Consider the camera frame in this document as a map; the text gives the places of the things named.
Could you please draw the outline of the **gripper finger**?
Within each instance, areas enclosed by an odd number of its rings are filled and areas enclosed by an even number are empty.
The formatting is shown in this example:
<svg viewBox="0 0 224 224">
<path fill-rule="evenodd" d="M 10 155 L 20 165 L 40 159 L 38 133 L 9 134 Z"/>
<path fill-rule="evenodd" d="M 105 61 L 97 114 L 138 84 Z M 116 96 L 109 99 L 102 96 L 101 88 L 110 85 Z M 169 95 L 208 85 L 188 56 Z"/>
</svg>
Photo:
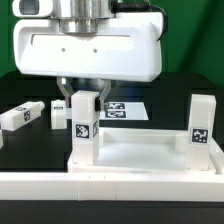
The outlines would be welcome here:
<svg viewBox="0 0 224 224">
<path fill-rule="evenodd" d="M 112 82 L 110 80 L 99 79 L 97 81 L 97 90 L 99 96 L 95 99 L 95 111 L 100 112 L 104 109 L 105 99 L 111 91 Z"/>
<path fill-rule="evenodd" d="M 71 106 L 71 96 L 74 94 L 74 90 L 72 87 L 73 79 L 68 77 L 58 77 L 57 78 L 57 86 L 64 96 L 66 107 L 69 108 Z"/>
</svg>

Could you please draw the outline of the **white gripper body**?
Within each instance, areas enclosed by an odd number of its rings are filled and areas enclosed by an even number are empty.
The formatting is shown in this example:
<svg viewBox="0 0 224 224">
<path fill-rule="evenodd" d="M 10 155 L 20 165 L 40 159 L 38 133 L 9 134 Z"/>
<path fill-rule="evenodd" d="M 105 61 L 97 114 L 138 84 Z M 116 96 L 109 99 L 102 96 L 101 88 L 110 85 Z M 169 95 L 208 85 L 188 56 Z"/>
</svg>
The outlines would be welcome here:
<svg viewBox="0 0 224 224">
<path fill-rule="evenodd" d="M 14 27 L 14 58 L 23 74 L 150 82 L 162 70 L 163 16 L 119 13 L 95 34 L 64 34 L 54 19 L 23 19 Z"/>
</svg>

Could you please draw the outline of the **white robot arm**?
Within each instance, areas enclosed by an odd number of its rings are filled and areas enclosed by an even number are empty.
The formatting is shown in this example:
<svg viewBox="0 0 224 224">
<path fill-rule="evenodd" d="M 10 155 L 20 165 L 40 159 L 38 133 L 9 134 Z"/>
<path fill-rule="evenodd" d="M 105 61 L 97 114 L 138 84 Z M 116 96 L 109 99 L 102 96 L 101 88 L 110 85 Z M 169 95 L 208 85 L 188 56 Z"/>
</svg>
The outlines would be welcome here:
<svg viewBox="0 0 224 224">
<path fill-rule="evenodd" d="M 12 11 L 18 70 L 55 76 L 65 97 L 69 79 L 99 79 L 97 111 L 113 80 L 150 82 L 161 73 L 167 15 L 148 1 L 13 0 Z"/>
</svg>

